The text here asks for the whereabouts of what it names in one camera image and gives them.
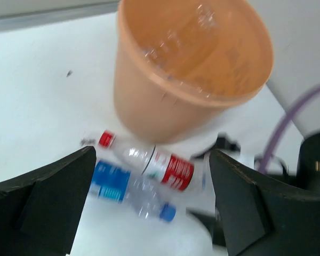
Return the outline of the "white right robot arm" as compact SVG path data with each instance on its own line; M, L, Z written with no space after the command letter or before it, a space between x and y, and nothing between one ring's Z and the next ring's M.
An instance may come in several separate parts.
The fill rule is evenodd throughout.
M292 184L299 188L320 193L320 132L316 132L303 140L299 149L297 173L294 177L287 172L285 163L274 156L280 139L282 138L286 128L293 121L297 114L299 114L304 107L320 96L320 84L314 86L304 95L299 97L293 105L286 111L286 114L277 124L272 133L269 142L262 155L247 157L236 153L234 150L225 150L230 157L234 158L239 163L245 164L253 170L260 171L268 175L268 168L270 161L276 159L281 165L281 173L273 174L273 178L278 178L288 184Z

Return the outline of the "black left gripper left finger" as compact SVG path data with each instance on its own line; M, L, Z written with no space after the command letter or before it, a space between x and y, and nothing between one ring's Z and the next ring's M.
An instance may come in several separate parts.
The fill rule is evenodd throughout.
M0 255L68 255L96 163L84 147L0 182Z

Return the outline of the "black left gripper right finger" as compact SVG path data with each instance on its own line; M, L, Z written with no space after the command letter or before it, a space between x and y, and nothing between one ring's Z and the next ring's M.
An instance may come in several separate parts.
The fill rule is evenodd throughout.
M320 255L320 194L218 150L210 153L209 165L229 255Z

